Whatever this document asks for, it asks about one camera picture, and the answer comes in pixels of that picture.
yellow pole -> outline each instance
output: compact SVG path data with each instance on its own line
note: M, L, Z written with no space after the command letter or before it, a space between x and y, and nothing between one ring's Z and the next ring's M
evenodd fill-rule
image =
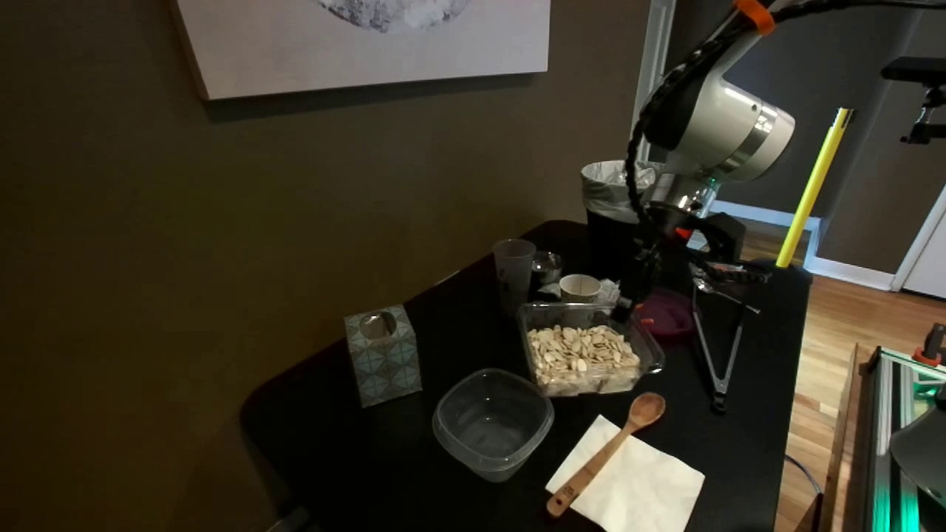
M833 164L833 153L836 153L845 131L849 131L849 122L851 122L851 109L840 106L836 116L833 116L833 125L830 125L830 131L827 131L827 136L821 143L820 161L815 161L815 165L814 165L814 173L808 177L805 196L802 196L802 202L794 208L794 220L790 224L790 235L780 244L780 252L777 252L777 260L775 260L777 270L786 270L792 264L792 258L794 258L794 249L799 249L799 239L805 235L808 217L820 202L821 183L827 177L827 168Z

framed picture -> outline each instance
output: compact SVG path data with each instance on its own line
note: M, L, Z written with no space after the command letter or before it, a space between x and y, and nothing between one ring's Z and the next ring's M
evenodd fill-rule
M546 72L549 0L175 0L208 100Z

black tabletop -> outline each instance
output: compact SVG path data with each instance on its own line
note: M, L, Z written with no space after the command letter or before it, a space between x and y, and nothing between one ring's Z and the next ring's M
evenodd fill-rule
M546 223L527 238L559 252L565 270L589 260L585 224ZM728 413L709 409L709 377L694 344L666 344L666 371L632 394L554 400L546 440L502 484L472 477L431 437L437 400L472 371L527 377L521 334L496 312L490 258L404 303L422 394L360 409L339 340L256 388L243 409L243 430L326 532L596 529L573 511L546 518L543 483L596 413L622 427L639 391L660 391L669 400L666 421L639 437L707 474L690 529L775 529L808 291L811 275L794 270L750 285L749 303L762 314L746 319ZM709 304L707 319L718 322L709 338L728 332L725 314Z

clear plastic container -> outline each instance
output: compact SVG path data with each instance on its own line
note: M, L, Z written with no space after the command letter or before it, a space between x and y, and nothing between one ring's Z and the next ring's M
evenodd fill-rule
M613 360L577 360L570 348L562 351L562 357L543 357L531 348L530 332L542 329L596 329L605 325L616 334L623 338L632 356L616 356ZM524 334L524 351L531 372L531 381L543 396L583 396L583 394L627 394L639 384L647 372L661 372L666 356L660 344L651 338L651 332L632 325L632 322L616 322L595 304L583 303L536 303L521 309L521 334Z
M478 371L441 396L431 433L475 477L505 483L539 449L554 421L554 403L531 381Z

wooden floor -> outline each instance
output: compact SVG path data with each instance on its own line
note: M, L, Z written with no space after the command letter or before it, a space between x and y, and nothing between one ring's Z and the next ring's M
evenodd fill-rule
M780 238L783 230L777 229L750 224L741 258L775 260ZM946 322L946 303L939 298L882 294L830 279L814 280L792 405L790 455L802 461L820 484L824 484L827 477L840 396L855 346L913 351L923 346L935 322ZM786 464L775 523L777 532L799 529L814 495L815 492L808 477ZM840 511L843 505L836 505L830 529L843 529Z

